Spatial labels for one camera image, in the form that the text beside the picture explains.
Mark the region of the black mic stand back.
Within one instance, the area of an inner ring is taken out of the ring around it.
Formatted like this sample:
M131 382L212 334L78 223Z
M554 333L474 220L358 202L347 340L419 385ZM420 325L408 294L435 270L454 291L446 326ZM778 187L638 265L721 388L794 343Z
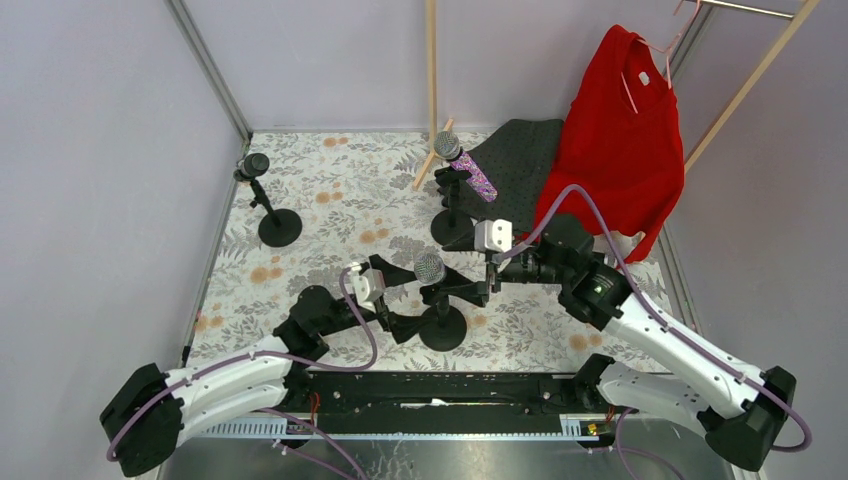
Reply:
M443 210L430 224L430 233L439 245L449 244L473 229L472 218L459 209L460 187L471 177L465 170L445 167L435 171L437 192L442 196Z

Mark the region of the black mic stand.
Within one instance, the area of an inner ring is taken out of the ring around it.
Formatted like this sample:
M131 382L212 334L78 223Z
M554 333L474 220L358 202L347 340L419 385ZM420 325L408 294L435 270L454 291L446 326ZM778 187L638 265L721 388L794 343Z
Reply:
M427 306L418 331L421 342L438 352L460 346L467 334L467 322L462 312L450 304L450 297L459 294L453 288L438 285L423 286L419 292Z
M449 244L473 229L472 218L459 209L460 187L471 177L465 170L445 167L435 171L437 192L442 196L443 210L430 224L430 233L439 245Z
M291 209L274 208L267 192L259 181L261 176L250 181L242 181L235 174L237 165L233 172L233 177L238 182L247 183L251 188L254 197L250 202L250 206L252 208L262 206L266 212L257 227L257 234L260 241L272 248L282 248L294 243L302 233L303 223L301 217Z

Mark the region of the silver head black microphone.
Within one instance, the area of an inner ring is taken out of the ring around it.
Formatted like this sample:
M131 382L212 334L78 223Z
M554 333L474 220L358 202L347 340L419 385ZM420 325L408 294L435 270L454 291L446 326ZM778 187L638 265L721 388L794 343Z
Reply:
M435 253L423 253L418 256L414 261L413 273L423 286L435 285L447 275L443 259Z

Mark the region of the purple glitter microphone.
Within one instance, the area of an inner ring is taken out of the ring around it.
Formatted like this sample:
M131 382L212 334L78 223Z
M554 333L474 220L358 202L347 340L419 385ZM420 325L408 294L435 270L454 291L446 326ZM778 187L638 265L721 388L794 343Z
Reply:
M466 182L484 202L491 203L497 199L497 189L470 154L462 148L456 134L448 130L438 132L433 140L433 150L454 170L470 174Z

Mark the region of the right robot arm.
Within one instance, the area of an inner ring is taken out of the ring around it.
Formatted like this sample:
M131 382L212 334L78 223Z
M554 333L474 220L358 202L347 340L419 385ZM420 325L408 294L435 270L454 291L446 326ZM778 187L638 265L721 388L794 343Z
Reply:
M570 214L557 214L539 240L516 256L506 220L485 220L444 245L444 250L485 256L485 285L550 284L567 314L650 355L671 377L644 374L594 354L574 376L586 404L648 413L702 437L723 460L760 470L777 451L797 386L780 366L767 370L722 350L664 312L624 274L594 252L594 238Z

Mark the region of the black mic stand front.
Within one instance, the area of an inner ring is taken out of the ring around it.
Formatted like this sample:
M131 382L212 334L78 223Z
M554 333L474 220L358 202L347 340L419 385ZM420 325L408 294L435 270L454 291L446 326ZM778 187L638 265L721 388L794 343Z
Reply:
M233 177L238 182L247 183L251 188L254 197L250 202L250 206L252 208L262 206L266 212L257 227L257 234L260 241L272 248L282 248L294 243L302 233L303 223L301 217L291 209L274 208L267 192L259 181L261 176L250 181L242 181L235 174L237 165L233 172Z

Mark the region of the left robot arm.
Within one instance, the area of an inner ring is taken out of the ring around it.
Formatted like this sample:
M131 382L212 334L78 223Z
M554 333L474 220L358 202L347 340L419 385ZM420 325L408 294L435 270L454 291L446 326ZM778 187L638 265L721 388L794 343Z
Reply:
M360 373L378 359L376 321L395 341L417 334L414 318L392 313L383 300L388 287L417 281L430 286L447 269L436 254L424 254L406 270L378 255L344 268L336 299L324 287L304 289L288 317L272 334L201 366L161 371L154 363L138 368L100 415L109 439L106 458L127 478L164 463L187 440L222 422L262 408L275 407L293 392L293 381L307 367L321 371ZM370 356L360 365L323 361L327 335L360 327Z

